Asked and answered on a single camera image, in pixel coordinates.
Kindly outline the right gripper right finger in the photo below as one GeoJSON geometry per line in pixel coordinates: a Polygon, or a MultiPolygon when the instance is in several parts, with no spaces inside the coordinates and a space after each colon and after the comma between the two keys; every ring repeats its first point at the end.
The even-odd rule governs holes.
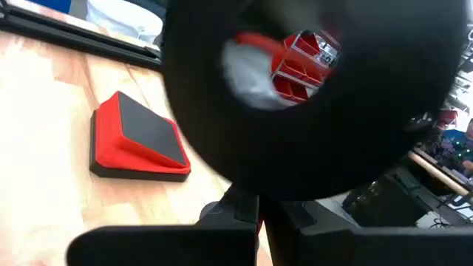
{"type": "Polygon", "coordinates": [[[360,228],[317,201],[260,198],[273,266],[473,266],[473,226],[360,228]]]}

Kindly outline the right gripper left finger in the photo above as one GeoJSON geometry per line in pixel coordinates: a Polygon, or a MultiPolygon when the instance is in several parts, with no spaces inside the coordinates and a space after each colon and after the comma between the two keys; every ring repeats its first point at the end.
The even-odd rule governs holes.
{"type": "Polygon", "coordinates": [[[259,198],[231,186],[193,225],[103,226],[77,236],[67,266],[255,266],[259,198]]]}

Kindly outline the red-rimmed grey square pad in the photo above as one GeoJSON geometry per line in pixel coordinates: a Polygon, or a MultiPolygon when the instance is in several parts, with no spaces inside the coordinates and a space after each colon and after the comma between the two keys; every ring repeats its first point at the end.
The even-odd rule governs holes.
{"type": "Polygon", "coordinates": [[[174,121],[117,91],[92,113],[89,170],[99,177],[181,183],[191,163],[174,121]]]}

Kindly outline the black spool with white labels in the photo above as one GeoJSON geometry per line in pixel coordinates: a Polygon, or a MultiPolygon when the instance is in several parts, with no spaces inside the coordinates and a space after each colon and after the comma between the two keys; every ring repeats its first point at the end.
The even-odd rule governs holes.
{"type": "Polygon", "coordinates": [[[189,144],[234,185],[275,200],[314,200],[375,180],[428,130],[452,87],[466,0],[169,0],[162,73],[189,144]],[[318,92],[269,111],[224,75],[225,43],[246,29],[273,41],[334,34],[341,54],[318,92]]]}

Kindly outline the blue-lit black computer tower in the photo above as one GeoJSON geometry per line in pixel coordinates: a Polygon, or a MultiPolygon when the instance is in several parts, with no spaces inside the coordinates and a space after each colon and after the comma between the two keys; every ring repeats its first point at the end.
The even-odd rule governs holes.
{"type": "Polygon", "coordinates": [[[400,180],[389,176],[350,191],[342,208],[361,227],[412,227],[429,212],[400,180]]]}

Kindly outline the wooden pole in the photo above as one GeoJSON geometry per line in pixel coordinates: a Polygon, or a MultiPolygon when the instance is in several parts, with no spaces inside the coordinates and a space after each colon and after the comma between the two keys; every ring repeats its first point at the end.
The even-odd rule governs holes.
{"type": "Polygon", "coordinates": [[[466,184],[462,184],[459,179],[447,170],[443,170],[439,166],[435,165],[432,160],[428,160],[420,151],[410,151],[408,157],[426,170],[436,180],[439,180],[452,189],[456,194],[465,197],[470,192],[473,192],[473,189],[468,188],[466,184]]]}

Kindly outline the person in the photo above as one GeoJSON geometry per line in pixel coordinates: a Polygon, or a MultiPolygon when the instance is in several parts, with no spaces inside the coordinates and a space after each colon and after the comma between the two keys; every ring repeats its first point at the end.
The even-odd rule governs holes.
{"type": "Polygon", "coordinates": [[[441,135],[440,163],[463,176],[473,177],[473,118],[464,132],[445,130],[441,135]]]}

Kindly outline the red bin shelf rack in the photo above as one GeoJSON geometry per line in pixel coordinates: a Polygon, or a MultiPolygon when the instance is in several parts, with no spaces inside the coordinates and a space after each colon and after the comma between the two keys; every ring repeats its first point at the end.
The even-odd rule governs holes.
{"type": "Polygon", "coordinates": [[[301,32],[287,37],[284,46],[321,67],[320,70],[310,70],[292,59],[279,55],[273,57],[271,74],[276,93],[291,103],[301,103],[324,83],[338,57],[338,44],[325,32],[301,32]]]}

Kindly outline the white bagged bin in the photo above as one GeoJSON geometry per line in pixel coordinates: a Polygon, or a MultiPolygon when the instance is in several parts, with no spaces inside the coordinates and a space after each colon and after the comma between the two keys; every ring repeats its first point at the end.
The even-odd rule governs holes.
{"type": "Polygon", "coordinates": [[[160,17],[127,0],[87,0],[86,8],[88,22],[150,44],[163,29],[160,17]]]}

